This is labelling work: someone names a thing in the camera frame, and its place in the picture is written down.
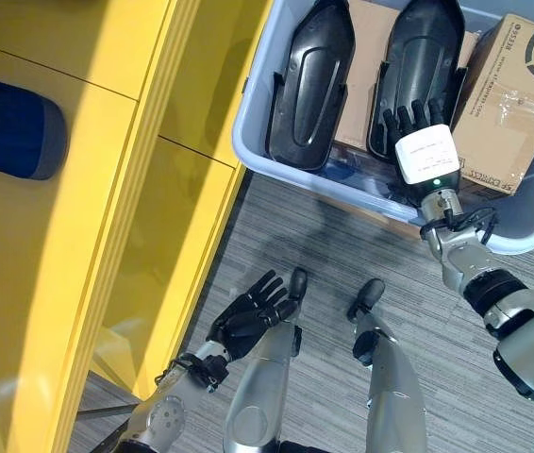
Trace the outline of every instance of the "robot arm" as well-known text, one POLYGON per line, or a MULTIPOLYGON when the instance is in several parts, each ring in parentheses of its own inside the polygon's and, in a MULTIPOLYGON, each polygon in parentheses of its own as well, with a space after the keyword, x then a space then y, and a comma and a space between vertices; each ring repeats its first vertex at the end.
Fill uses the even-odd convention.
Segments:
MULTIPOLYGON (((422 103, 411 106, 415 118, 425 117, 422 103)), ((438 102, 430 100, 428 107, 432 126, 426 121, 413 125, 405 107, 398 109, 398 123, 390 110, 384 112, 408 200, 422 209, 426 225, 421 235, 442 265, 444 284, 469 302, 499 340, 493 353, 498 370, 519 394, 534 400, 534 290, 506 271, 484 245, 495 211, 462 212, 451 132, 441 124, 438 102)))
POLYGON ((156 391, 133 411, 115 453, 165 453, 185 427, 186 412, 226 378, 227 365, 244 357, 267 329, 294 313, 295 298, 275 272, 238 296, 213 323, 195 354, 183 354, 157 377, 156 391))
MULTIPOLYGON (((423 214, 431 224, 461 216, 456 192, 427 196, 423 214)), ((499 343, 493 352, 498 370, 517 392, 534 400, 534 290, 504 269, 477 237, 475 226, 423 229, 431 252, 442 264, 445 285, 464 297, 499 343)))

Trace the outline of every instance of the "gray carpet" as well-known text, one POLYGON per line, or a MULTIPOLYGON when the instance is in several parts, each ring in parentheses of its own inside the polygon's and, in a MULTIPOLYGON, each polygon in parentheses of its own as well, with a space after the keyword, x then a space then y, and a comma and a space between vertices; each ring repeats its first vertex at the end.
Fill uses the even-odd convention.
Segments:
MULTIPOLYGON (((495 340, 468 304, 443 287, 441 267, 424 243, 265 176, 254 175, 246 185, 192 319, 186 350, 195 350, 212 320, 265 271, 273 268, 287 277, 301 265, 309 272, 300 320, 304 338, 292 362, 282 438, 333 453, 363 452, 369 373, 351 356, 353 329, 344 314, 367 279, 380 277, 387 283, 380 313, 422 384, 429 451, 534 452, 534 403, 498 374, 492 363, 495 340)), ((534 288, 534 251, 503 261, 534 288)), ((189 414, 171 451, 221 451, 223 422, 244 365, 230 366, 219 391, 189 414)), ((114 427, 121 420, 110 419, 114 427)), ((83 445, 78 437, 71 451, 89 451, 94 443, 83 445)))

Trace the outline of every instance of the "gray plastic bin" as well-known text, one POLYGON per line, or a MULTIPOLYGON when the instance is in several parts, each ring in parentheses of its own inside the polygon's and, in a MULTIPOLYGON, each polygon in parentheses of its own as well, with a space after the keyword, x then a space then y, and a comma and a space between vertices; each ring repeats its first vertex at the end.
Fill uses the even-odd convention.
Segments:
MULTIPOLYGON (((355 176, 349 181, 337 182, 296 170, 265 155, 265 135, 274 90, 274 72, 283 72, 288 60, 292 33, 313 3, 314 0, 274 0, 233 128, 233 146, 236 154, 244 165, 255 172, 290 182, 344 203, 379 212, 402 222, 422 225, 424 220, 417 209, 386 198, 387 195, 380 189, 382 184, 377 183, 377 176, 360 176, 363 178, 361 181, 357 181, 355 176)), ((486 20, 478 22, 479 24, 488 21, 491 25, 496 24, 494 14, 485 13, 481 16, 486 20)), ((495 206, 500 217, 500 223, 489 241, 489 248, 501 254, 519 254, 532 250, 534 161, 517 194, 489 202, 488 206, 495 206)))

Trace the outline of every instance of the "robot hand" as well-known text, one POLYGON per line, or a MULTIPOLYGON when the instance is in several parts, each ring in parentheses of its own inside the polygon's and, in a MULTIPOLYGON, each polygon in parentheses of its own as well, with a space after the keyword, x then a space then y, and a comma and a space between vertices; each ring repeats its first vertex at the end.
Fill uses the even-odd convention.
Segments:
POLYGON ((248 354, 268 328, 275 327, 298 308, 303 294, 292 286, 290 296, 283 299, 288 291, 281 287, 282 278, 274 277, 273 270, 261 277, 212 324, 207 341, 222 344, 231 361, 248 354))

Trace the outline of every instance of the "white label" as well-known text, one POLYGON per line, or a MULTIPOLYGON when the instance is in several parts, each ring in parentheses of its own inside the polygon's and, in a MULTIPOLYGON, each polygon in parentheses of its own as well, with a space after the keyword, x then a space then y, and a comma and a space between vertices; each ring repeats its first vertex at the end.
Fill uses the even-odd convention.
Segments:
POLYGON ((417 184, 459 170, 458 153, 447 125, 417 130, 395 145, 401 174, 417 184))

